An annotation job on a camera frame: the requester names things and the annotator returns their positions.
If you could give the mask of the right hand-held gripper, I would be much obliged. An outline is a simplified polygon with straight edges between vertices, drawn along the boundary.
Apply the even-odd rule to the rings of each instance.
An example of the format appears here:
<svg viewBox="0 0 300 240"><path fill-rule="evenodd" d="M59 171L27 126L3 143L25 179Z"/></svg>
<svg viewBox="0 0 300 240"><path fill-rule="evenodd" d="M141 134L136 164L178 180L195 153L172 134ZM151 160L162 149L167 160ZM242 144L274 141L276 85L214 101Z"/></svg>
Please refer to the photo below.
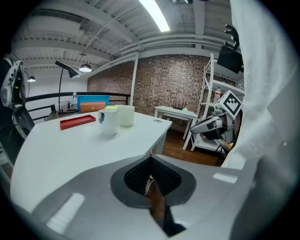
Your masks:
<svg viewBox="0 0 300 240"><path fill-rule="evenodd" d="M212 116L190 128L192 134L202 134L206 140L222 139L234 143L240 130L242 102L229 90L215 104Z"/></svg>

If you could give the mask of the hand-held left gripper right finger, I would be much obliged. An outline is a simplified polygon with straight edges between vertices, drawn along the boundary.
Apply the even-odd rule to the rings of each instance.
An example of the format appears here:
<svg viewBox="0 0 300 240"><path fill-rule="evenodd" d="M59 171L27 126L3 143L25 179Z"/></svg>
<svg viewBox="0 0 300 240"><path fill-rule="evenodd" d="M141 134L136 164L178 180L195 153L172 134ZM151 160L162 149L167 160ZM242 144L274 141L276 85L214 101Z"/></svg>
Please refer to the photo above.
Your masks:
<svg viewBox="0 0 300 240"><path fill-rule="evenodd" d="M181 205L170 208L174 222L185 230L173 240L229 240L234 221L251 189L255 161L241 170L194 164L160 155L164 161L194 175L196 188Z"/></svg>

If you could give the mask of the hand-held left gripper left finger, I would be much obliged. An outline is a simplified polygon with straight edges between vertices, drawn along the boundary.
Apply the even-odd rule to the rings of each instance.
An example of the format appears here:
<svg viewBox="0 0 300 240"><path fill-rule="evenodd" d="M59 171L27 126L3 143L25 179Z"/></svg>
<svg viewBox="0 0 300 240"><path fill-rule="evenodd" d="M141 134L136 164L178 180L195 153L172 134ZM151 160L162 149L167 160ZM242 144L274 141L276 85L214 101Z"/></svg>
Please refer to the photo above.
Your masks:
<svg viewBox="0 0 300 240"><path fill-rule="evenodd" d="M48 194L32 215L55 239L166 240L149 209L128 207L111 190L111 177L140 156L88 169Z"/></svg>

